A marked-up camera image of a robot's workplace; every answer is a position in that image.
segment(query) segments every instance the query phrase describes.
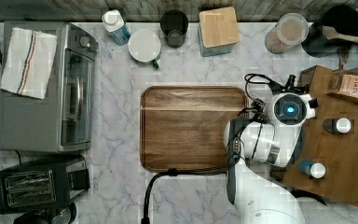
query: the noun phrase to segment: black mug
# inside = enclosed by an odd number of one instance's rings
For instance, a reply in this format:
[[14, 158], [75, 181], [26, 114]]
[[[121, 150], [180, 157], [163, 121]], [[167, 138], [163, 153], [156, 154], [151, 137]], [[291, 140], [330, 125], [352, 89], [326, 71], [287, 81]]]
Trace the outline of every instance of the black mug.
[[176, 9], [167, 11], [161, 18], [160, 27], [168, 46], [174, 49], [182, 47], [188, 28], [185, 13]]
[[340, 47], [351, 47], [352, 42], [346, 40], [328, 40], [324, 36], [323, 26], [334, 27], [343, 35], [358, 36], [358, 13], [355, 9], [347, 6], [332, 7], [319, 21], [313, 23], [307, 38], [301, 44], [312, 57], [320, 58], [337, 52]]

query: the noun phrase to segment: cup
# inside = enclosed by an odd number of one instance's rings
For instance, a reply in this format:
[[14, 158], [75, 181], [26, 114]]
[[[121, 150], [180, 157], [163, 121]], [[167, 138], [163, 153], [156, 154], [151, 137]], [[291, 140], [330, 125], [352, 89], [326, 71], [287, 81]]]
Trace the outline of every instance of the cup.
[[188, 28], [188, 18], [185, 13], [176, 9], [167, 11], [159, 25], [168, 46], [174, 49], [182, 47]]
[[346, 40], [328, 40], [324, 36], [323, 26], [334, 27], [343, 35], [358, 36], [358, 13], [347, 6], [332, 7], [320, 21], [313, 23], [307, 38], [302, 43], [303, 49], [312, 57], [320, 58], [337, 52], [340, 47], [351, 47], [352, 42]]
[[324, 177], [326, 173], [326, 168], [321, 163], [313, 161], [302, 161], [300, 170], [302, 173], [317, 179]]
[[351, 121], [342, 119], [325, 119], [322, 124], [328, 133], [348, 133], [351, 130]]
[[300, 44], [307, 35], [308, 24], [304, 17], [296, 13], [286, 14], [266, 35], [266, 49], [274, 54], [285, 53]]

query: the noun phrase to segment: bottle cap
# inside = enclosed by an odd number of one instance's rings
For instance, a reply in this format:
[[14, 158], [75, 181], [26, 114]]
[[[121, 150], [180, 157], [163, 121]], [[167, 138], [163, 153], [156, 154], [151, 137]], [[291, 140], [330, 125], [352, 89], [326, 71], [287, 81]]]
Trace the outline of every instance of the bottle cap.
[[112, 12], [112, 11], [106, 12], [103, 15], [103, 18], [106, 21], [106, 23], [109, 24], [109, 25], [115, 24], [117, 22], [117, 20], [118, 20], [117, 14]]
[[322, 178], [326, 173], [326, 168], [320, 163], [314, 163], [310, 167], [310, 174], [315, 178]]
[[351, 121], [345, 118], [339, 119], [336, 128], [340, 133], [348, 133], [351, 130]]
[[102, 16], [103, 26], [106, 31], [114, 32], [124, 25], [123, 18], [117, 10], [108, 11]]

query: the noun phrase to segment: white towel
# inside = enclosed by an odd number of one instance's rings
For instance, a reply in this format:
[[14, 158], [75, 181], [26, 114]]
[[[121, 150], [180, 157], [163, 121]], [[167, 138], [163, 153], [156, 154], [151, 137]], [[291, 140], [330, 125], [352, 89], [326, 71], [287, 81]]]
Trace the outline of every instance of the white towel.
[[57, 47], [57, 36], [13, 28], [1, 89], [44, 99]]

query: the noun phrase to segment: wooden lid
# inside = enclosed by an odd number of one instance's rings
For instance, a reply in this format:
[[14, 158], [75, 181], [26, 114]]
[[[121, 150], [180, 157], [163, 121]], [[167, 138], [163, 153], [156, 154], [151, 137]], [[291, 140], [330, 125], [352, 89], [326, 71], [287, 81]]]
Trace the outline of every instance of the wooden lid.
[[240, 40], [234, 7], [202, 11], [200, 28], [205, 48], [235, 44]]

